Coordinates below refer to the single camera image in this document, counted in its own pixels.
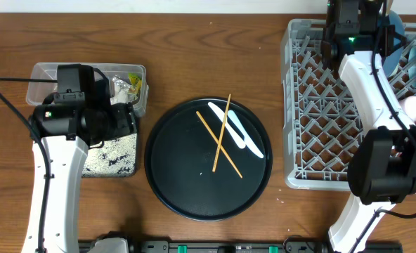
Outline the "white napkin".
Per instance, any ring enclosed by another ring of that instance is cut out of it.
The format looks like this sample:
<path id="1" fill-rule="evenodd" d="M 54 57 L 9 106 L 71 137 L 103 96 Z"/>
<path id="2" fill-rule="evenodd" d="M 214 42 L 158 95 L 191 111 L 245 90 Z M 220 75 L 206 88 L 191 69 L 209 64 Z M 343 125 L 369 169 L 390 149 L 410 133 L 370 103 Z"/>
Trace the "white napkin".
<path id="1" fill-rule="evenodd" d="M 128 103 L 130 101 L 129 95 L 128 95 L 129 88 L 128 87 L 115 87 L 115 94 L 110 99 L 110 103 L 112 105 L 118 104 L 118 103 Z"/>

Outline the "blue plate with rice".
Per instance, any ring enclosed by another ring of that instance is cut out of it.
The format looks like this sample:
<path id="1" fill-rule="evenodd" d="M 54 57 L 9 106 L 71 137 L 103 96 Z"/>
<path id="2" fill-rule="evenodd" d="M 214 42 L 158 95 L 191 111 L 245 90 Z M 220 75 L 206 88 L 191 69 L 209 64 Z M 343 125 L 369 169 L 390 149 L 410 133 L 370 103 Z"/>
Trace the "blue plate with rice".
<path id="1" fill-rule="evenodd" d="M 384 70 L 386 77 L 391 77 L 396 73 L 396 68 L 401 58 L 401 54 L 403 52 L 403 47 L 404 47 L 406 39 L 402 39 L 402 37 L 405 36 L 405 31 L 403 27 L 403 21 L 401 20 L 401 17 L 397 13 L 395 13 L 394 11 L 389 11 L 389 13 L 386 15 L 385 23 L 387 25 L 394 25 L 395 33 L 399 34 L 399 37 L 395 37 L 393 39 L 394 47 L 396 50 L 393 51 L 392 54 L 390 55 L 384 55 L 385 36 L 386 36 L 385 31 L 382 32 L 382 35 L 379 40 L 378 53 L 382 57 L 383 70 Z"/>

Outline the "yellow foil wrapper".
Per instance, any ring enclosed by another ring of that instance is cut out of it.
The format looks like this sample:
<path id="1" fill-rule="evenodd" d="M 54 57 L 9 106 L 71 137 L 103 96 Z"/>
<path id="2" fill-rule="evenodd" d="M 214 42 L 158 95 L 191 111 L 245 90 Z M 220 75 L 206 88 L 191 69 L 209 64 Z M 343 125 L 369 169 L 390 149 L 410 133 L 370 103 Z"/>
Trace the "yellow foil wrapper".
<path id="1" fill-rule="evenodd" d="M 127 78 L 121 78 L 119 76 L 114 76 L 112 78 L 112 84 L 114 88 L 116 86 L 120 87 L 128 87 L 128 95 L 129 95 L 129 103 L 134 102 L 135 100 L 139 99 L 139 95 L 141 93 L 142 87 L 142 79 L 133 73 L 129 73 Z"/>

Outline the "white cup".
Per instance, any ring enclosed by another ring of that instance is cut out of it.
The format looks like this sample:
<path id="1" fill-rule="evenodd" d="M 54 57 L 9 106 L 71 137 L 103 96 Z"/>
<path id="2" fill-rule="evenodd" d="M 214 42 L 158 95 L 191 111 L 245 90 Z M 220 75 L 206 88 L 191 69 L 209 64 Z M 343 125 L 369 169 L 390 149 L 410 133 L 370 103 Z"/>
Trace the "white cup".
<path id="1" fill-rule="evenodd" d="M 409 96 L 399 101 L 403 111 L 412 121 L 416 120 L 416 96 Z"/>

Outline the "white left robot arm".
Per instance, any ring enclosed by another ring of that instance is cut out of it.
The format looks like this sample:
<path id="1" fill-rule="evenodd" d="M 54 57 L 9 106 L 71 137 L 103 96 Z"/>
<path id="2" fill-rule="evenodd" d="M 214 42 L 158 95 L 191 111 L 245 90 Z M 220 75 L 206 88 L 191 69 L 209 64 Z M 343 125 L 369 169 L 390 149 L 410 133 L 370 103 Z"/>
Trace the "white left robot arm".
<path id="1" fill-rule="evenodd" d="M 136 132 L 128 103 L 38 105 L 33 128 L 34 186 L 23 252 L 78 252 L 79 195 L 91 145 Z"/>

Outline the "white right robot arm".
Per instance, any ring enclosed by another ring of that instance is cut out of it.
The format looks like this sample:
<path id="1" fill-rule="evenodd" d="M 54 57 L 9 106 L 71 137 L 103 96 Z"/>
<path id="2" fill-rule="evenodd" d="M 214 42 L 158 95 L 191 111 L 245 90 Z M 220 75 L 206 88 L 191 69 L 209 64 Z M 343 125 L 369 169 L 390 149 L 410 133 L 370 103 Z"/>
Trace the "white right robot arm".
<path id="1" fill-rule="evenodd" d="M 414 219 L 393 208 L 416 193 L 416 126 L 401 107 L 388 76 L 396 69 L 405 37 L 395 25 L 330 22 L 323 32 L 323 60 L 338 65 L 358 109 L 365 137 L 348 165 L 351 190 L 328 237 L 334 252 L 362 252 L 385 215 Z"/>

